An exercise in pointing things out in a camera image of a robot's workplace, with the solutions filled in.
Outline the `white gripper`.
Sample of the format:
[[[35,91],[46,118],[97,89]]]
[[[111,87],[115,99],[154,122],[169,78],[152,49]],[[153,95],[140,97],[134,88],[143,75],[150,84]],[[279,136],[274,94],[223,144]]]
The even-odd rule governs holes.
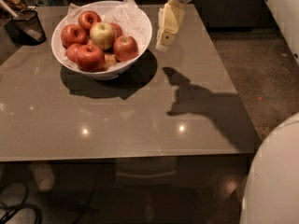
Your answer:
[[[192,0],[167,1],[158,12],[156,49],[159,51],[167,51],[172,46],[185,16],[183,4],[188,4]]]

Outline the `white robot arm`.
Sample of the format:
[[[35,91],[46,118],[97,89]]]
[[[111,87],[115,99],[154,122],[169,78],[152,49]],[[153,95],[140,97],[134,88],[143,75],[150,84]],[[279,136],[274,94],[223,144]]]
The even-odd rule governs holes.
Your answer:
[[[156,49],[166,51],[179,31],[184,6],[165,0],[158,12]],[[299,53],[299,0],[264,0],[294,55]],[[240,224],[299,224],[299,113],[262,142],[249,169]]]

